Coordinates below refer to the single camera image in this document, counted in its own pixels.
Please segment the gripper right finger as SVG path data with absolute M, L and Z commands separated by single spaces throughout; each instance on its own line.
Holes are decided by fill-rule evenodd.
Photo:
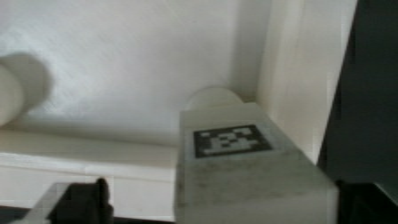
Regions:
M 398 224 L 398 196 L 378 183 L 335 182 L 337 224 Z

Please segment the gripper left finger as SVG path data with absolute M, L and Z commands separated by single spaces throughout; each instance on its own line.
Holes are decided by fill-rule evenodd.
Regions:
M 113 224 L 108 183 L 55 183 L 19 224 Z

